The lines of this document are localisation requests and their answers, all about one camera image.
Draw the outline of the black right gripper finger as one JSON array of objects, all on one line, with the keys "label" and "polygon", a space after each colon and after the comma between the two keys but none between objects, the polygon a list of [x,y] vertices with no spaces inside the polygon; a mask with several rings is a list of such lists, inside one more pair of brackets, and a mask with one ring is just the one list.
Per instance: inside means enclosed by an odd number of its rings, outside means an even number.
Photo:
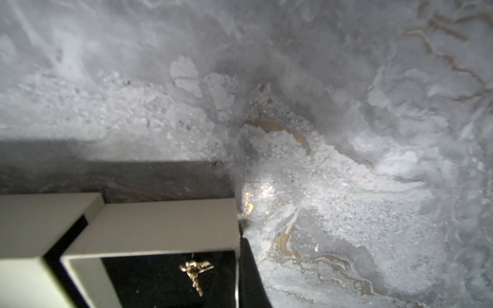
[{"label": "black right gripper finger", "polygon": [[264,289],[254,254],[240,229],[239,304],[241,308],[272,308]]}]

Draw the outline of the gold earring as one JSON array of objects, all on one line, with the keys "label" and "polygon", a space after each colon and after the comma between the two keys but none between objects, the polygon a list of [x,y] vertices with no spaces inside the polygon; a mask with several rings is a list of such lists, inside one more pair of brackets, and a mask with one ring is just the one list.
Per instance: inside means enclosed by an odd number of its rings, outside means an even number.
[{"label": "gold earring", "polygon": [[201,273],[207,272],[209,270],[214,269],[214,265],[210,263],[209,261],[201,261],[197,262],[194,260],[187,261],[184,264],[180,264],[178,266],[179,270],[181,272],[184,272],[187,274],[189,279],[191,280],[192,287],[196,289],[198,295],[202,297],[204,295],[204,292],[200,286],[199,282],[199,275]]}]

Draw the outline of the cream jewelry box drawer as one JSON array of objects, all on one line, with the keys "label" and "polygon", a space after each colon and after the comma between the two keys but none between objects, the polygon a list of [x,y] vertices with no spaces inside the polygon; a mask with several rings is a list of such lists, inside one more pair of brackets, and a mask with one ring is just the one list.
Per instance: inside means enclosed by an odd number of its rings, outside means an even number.
[{"label": "cream jewelry box drawer", "polygon": [[[238,307],[237,214],[233,198],[105,205],[61,261],[89,307]],[[214,265],[202,297],[191,260]]]}]

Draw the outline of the cream jewelry box sleeve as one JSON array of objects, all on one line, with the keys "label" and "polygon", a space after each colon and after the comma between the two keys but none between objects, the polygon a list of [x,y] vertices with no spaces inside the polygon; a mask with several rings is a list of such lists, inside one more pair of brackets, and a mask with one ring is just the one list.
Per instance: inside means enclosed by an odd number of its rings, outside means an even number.
[{"label": "cream jewelry box sleeve", "polygon": [[1,196],[1,307],[87,307],[60,258],[103,206],[95,192]]}]

